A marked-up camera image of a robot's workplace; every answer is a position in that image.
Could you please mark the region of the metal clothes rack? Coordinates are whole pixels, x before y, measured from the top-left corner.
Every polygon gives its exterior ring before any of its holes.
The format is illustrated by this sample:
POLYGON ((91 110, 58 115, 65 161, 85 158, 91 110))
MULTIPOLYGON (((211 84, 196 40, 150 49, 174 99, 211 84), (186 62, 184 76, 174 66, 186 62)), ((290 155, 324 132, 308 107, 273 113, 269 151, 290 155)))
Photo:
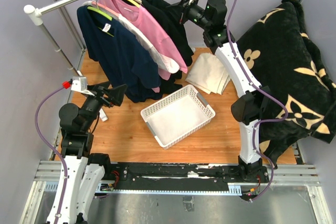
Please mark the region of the metal clothes rack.
POLYGON ((77 22, 76 9, 89 0, 28 0, 29 18, 53 46, 72 74, 83 75, 86 44, 77 22))

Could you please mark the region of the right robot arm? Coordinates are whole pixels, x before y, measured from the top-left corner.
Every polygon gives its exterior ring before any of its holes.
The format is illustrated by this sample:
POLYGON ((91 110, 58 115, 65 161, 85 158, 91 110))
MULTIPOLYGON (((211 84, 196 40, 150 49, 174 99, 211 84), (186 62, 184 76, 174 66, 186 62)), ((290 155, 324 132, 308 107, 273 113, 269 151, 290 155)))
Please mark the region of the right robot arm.
POLYGON ((238 99, 231 113, 239 123, 241 148, 238 156, 238 177, 250 182, 262 176, 266 169, 259 149, 259 124, 268 105, 268 87, 262 87, 244 61, 229 30, 232 11, 225 0, 207 0, 205 8, 198 0, 181 0, 168 5, 167 11, 180 24, 188 20, 203 30, 205 45, 220 60, 235 86, 238 99))

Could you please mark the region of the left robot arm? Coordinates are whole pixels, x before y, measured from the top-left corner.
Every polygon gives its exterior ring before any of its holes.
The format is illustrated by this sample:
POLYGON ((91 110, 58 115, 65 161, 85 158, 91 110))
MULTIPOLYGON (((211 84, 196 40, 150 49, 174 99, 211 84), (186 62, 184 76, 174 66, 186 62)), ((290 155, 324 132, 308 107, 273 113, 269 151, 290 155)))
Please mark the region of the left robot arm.
POLYGON ((93 154, 93 129, 102 107, 120 106, 127 90, 109 82, 88 85, 84 77, 73 78, 69 86, 86 97, 82 106, 67 103, 59 110, 62 135, 61 174, 47 223, 87 223, 88 212, 101 180, 112 175, 107 154, 93 154))

